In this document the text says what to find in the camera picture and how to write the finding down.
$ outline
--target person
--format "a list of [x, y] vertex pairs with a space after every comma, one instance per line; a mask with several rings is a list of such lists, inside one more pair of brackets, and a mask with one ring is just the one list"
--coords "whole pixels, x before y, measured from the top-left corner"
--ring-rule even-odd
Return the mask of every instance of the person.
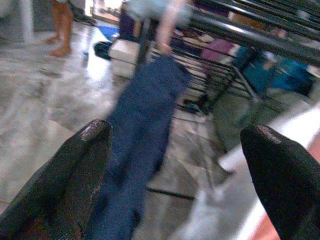
[[50, 53], [51, 56], [63, 57], [72, 52], [71, 34], [73, 14], [68, 0], [51, 0], [52, 15], [55, 28], [55, 36], [46, 40], [48, 44], [56, 44], [61, 40], [63, 34], [62, 46]]

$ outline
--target metal rack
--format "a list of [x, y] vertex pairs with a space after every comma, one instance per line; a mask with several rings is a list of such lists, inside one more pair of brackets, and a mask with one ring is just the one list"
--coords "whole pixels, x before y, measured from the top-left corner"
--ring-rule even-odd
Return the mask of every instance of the metal rack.
[[[211, 5], [225, 8], [230, 12], [242, 15], [252, 20], [265, 24], [264, 30], [259, 30], [244, 24], [239, 24], [216, 14], [204, 13], [199, 8], [194, 7], [193, 15], [188, 28], [201, 33], [206, 33], [214, 38], [224, 39], [229, 42], [279, 54], [284, 57], [320, 67], [320, 51], [294, 42], [291, 39], [282, 39], [271, 35], [268, 31], [271, 28], [278, 28], [289, 33], [307, 38], [309, 40], [320, 41], [320, 8], [317, 5], [303, 0], [197, 0], [197, 5]], [[302, 19], [296, 16], [297, 11], [304, 11], [310, 18]], [[156, 50], [150, 51], [151, 42], [155, 39], [158, 21], [155, 19], [146, 20], [143, 25], [140, 38], [140, 50], [138, 54], [137, 66], [145, 62], [147, 53], [152, 52], [153, 57], [160, 53]], [[193, 48], [205, 49], [205, 47], [188, 43]], [[228, 53], [211, 50], [235, 58]], [[211, 107], [224, 94], [236, 95], [251, 101], [256, 109], [264, 106], [277, 111], [274, 104], [268, 104], [270, 98], [258, 94], [242, 75], [241, 69], [231, 64], [222, 64], [200, 57], [185, 49], [174, 48], [172, 56], [177, 62], [185, 65], [192, 75], [189, 90], [197, 92], [199, 97], [205, 92], [205, 88], [216, 91], [214, 99], [210, 101]], [[172, 193], [156, 189], [148, 189], [151, 192], [175, 196], [178, 198], [192, 199], [190, 196]]]

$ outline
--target marble floor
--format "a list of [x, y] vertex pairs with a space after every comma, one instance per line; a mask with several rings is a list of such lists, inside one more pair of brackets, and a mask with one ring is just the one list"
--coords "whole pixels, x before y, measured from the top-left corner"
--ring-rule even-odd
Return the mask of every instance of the marble floor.
[[[93, 45], [105, 40], [97, 28], [74, 23], [73, 52], [63, 58], [50, 56], [57, 46], [44, 40], [51, 35], [36, 33], [32, 44], [0, 39], [0, 213], [67, 138], [112, 111], [129, 81], [95, 56]], [[183, 142], [182, 134], [192, 127], [179, 129], [175, 138]], [[171, 151], [150, 186], [193, 196], [197, 182]], [[155, 193], [146, 197], [147, 214], [135, 239], [166, 239], [187, 219], [192, 202]]]
[[[97, 28], [74, 23], [73, 52], [63, 58], [49, 55], [56, 46], [46, 45], [43, 40], [51, 34], [37, 33], [34, 43], [28, 45], [0, 39], [0, 213], [68, 137], [92, 119], [103, 118], [112, 111], [129, 81], [114, 76], [111, 62], [95, 56], [93, 45], [105, 39]], [[309, 104], [302, 102], [294, 113], [282, 117], [282, 121], [275, 121], [273, 126], [307, 146], [320, 128], [319, 105], [310, 109]], [[290, 119], [299, 115], [306, 117], [297, 118], [300, 121], [297, 124], [293, 123], [298, 120], [290, 123]], [[221, 183], [229, 174], [220, 168], [218, 161], [211, 161], [212, 171], [206, 172], [208, 159], [217, 160], [219, 149], [213, 151], [211, 145], [216, 140], [210, 119], [181, 111], [175, 113], [163, 166], [149, 186], [197, 196], [197, 204], [193, 206], [189, 223], [183, 224], [192, 208], [191, 201], [148, 192], [145, 216], [135, 232], [135, 240], [194, 240], [192, 232], [196, 233], [196, 228], [193, 226], [197, 226], [198, 217], [203, 217], [204, 223], [212, 226], [208, 233], [215, 231], [213, 226], [221, 229], [221, 235], [210, 233], [210, 236], [216, 236], [214, 239], [248, 239], [250, 231], [245, 232], [243, 227], [238, 231], [240, 224], [249, 228], [257, 225], [252, 221], [259, 220], [263, 208], [259, 205], [240, 146], [220, 160], [225, 169], [236, 170], [227, 185]], [[219, 181], [220, 187], [213, 191], [214, 194], [206, 192], [208, 178], [213, 185]], [[203, 193], [210, 197], [201, 200]], [[199, 207], [202, 204], [209, 208]], [[219, 214], [223, 207], [228, 208]], [[228, 225], [225, 223], [229, 222], [226, 220], [230, 219], [230, 214], [234, 221]], [[180, 231], [185, 229], [190, 233], [189, 238], [178, 233], [172, 235], [179, 226]], [[235, 237], [237, 231], [242, 235]]]

